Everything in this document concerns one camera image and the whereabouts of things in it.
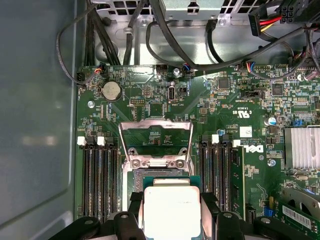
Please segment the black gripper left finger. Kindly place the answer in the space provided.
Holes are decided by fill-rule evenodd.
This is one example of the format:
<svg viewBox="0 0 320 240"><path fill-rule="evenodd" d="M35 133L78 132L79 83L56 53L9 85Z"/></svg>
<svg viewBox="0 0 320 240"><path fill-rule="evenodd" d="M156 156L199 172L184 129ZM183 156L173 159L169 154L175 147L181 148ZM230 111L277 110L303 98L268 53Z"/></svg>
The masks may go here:
<svg viewBox="0 0 320 240"><path fill-rule="evenodd" d="M139 227L139 210L143 192L133 192L128 211L116 212L105 223L93 216L84 216L52 236L51 240L145 240Z"/></svg>

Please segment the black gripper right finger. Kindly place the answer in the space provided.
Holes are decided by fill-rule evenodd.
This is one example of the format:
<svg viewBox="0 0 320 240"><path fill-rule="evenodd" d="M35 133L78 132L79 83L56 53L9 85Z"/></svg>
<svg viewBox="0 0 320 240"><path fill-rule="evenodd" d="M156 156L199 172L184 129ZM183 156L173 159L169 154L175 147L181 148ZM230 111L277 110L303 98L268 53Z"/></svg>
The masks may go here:
<svg viewBox="0 0 320 240"><path fill-rule="evenodd" d="M253 223L238 214L221 211L212 192L200 194L201 229L207 240L306 240L307 235L273 217L256 217Z"/></svg>

